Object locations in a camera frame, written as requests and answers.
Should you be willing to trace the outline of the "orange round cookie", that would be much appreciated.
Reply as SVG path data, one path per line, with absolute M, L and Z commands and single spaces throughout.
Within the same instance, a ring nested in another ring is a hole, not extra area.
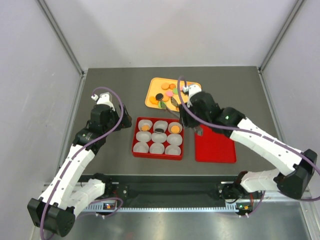
M 179 134 L 181 132 L 181 129 L 178 125 L 173 125 L 171 128 L 170 128 L 170 131 L 172 134 Z
M 163 83 L 163 84 L 161 85 L 161 88 L 162 88 L 163 90 L 168 90 L 168 89 L 170 88 L 170 85 L 169 85 L 167 82 L 165 82 L 165 83 Z
M 163 98 L 162 98 L 162 101 L 163 101 L 163 102 L 167 102 L 167 101 L 169 101 L 169 100 L 170 100 L 170 97 L 167 96 L 167 95 L 164 95 Z

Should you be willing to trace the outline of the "orange flower cookie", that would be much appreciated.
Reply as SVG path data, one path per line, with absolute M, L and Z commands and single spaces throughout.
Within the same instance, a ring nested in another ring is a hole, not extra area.
M 148 125 L 143 125 L 143 126 L 141 127 L 141 131 L 147 132 L 147 131 L 149 131 L 149 130 L 150 130 L 150 127 L 149 127 Z

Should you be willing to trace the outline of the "black sandwich cookie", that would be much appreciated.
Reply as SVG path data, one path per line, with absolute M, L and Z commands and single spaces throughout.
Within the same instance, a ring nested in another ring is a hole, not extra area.
M 155 99 L 157 101 L 161 101 L 162 99 L 164 98 L 164 95 L 162 93 L 158 93 L 156 96 L 155 96 Z
M 158 134 L 161 134 L 161 133 L 164 133 L 165 131 L 162 129 L 162 128 L 156 128 L 154 130 L 155 133 L 158 133 Z

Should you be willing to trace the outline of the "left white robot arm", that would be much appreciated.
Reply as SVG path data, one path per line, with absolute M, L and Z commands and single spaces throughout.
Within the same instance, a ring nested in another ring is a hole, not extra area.
M 112 98 L 117 94 L 108 89 L 105 93 L 93 93 L 95 105 L 90 118 L 76 135 L 61 168 L 46 190 L 31 198 L 27 210 L 33 224 L 40 229 L 44 239 L 46 231 L 65 237 L 71 231 L 79 214 L 96 199 L 109 198 L 114 191 L 111 179 L 96 173 L 79 190 L 75 187 L 88 164 L 106 143 L 109 134 L 132 126 L 132 118 L 120 102 L 117 112 Z

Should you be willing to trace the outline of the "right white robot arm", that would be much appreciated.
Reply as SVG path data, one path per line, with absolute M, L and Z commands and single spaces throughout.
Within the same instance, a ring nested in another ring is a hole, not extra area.
M 196 84 L 178 87 L 178 96 L 187 95 L 179 105 L 180 122 L 185 128 L 206 125 L 214 133 L 240 143 L 273 166 L 273 170 L 242 171 L 228 188 L 235 198 L 258 191 L 277 191 L 301 200 L 314 172 L 317 153 L 290 147 L 257 127 L 247 116 L 232 107 L 220 108 L 211 94 Z

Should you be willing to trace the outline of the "pink round cookie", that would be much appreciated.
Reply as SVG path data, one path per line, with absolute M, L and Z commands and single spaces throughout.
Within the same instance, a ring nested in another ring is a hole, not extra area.
M 168 97 L 173 97 L 174 96 L 174 93 L 173 93 L 173 91 L 172 90 L 168 90 L 168 91 L 166 91 L 166 93 L 165 93 Z

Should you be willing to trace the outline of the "white paper cup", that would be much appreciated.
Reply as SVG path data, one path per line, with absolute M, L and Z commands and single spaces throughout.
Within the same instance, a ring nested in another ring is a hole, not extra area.
M 152 134 L 149 131 L 138 131 L 135 134 L 135 138 L 138 142 L 148 143 L 152 139 Z
M 138 129 L 139 131 L 141 131 L 141 127 L 144 125 L 148 125 L 150 127 L 149 131 L 151 130 L 152 126 L 153 126 L 153 122 L 151 120 L 148 119 L 142 119 L 138 122 Z
M 149 145 L 146 142 L 137 142 L 132 149 L 134 154 L 147 154 L 149 152 Z
M 174 125 L 177 125 L 177 126 L 180 127 L 180 133 L 181 133 L 182 130 L 183 130 L 183 127 L 182 127 L 182 125 L 181 125 L 179 122 L 171 122 L 171 123 L 168 125 L 168 131 L 169 131 L 169 133 L 170 133 L 170 134 L 174 134 L 174 133 L 171 133 L 171 127 L 174 126 Z
M 151 140 L 154 143 L 160 143 L 163 144 L 167 140 L 167 135 L 165 133 L 153 133 L 151 135 Z
M 155 129 L 161 128 L 164 130 L 164 133 L 166 132 L 167 128 L 168 128 L 168 122 L 164 121 L 164 120 L 158 120 L 154 123 L 153 125 L 153 132 Z
M 166 140 L 170 145 L 180 146 L 183 142 L 183 138 L 180 134 L 172 133 L 167 136 Z
M 151 154 L 162 155 L 165 152 L 165 146 L 162 143 L 153 143 L 149 147 L 149 152 Z
M 171 156 L 180 156 L 181 155 L 181 148 L 176 145 L 168 145 L 165 148 L 164 153 L 166 155 L 171 155 Z

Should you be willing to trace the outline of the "brown round cookie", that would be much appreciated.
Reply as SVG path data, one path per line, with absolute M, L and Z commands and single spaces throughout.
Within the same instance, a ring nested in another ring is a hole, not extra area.
M 171 90 L 173 90 L 175 87 L 176 87 L 176 85 L 173 84 L 173 83 L 169 85 L 169 88 L 170 88 Z

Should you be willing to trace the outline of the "red box lid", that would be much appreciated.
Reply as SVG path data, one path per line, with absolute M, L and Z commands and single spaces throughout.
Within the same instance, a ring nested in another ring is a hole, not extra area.
M 208 126 L 200 125 L 202 135 L 195 134 L 195 160 L 201 163 L 235 164 L 237 161 L 235 143 L 213 132 Z

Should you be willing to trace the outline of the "orange star cookie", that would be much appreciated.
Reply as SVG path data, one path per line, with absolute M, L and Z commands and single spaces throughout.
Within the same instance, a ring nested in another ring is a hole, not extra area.
M 158 102 L 159 102 L 154 96 L 151 96 L 151 97 L 149 98 L 149 101 L 150 101 L 150 103 L 153 104 L 153 105 L 157 105 Z

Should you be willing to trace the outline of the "red compartment box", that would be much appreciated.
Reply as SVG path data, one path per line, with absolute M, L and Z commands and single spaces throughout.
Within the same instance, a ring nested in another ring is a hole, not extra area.
M 177 119 L 136 119 L 131 147 L 134 157 L 180 161 L 183 151 L 184 128 Z

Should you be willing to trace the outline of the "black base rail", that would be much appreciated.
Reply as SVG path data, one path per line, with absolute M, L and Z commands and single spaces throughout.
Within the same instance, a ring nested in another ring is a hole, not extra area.
M 80 183 L 102 178 L 105 197 L 123 200 L 122 209 L 224 207 L 226 203 L 259 199 L 261 193 L 235 193 L 228 175 L 82 175 Z

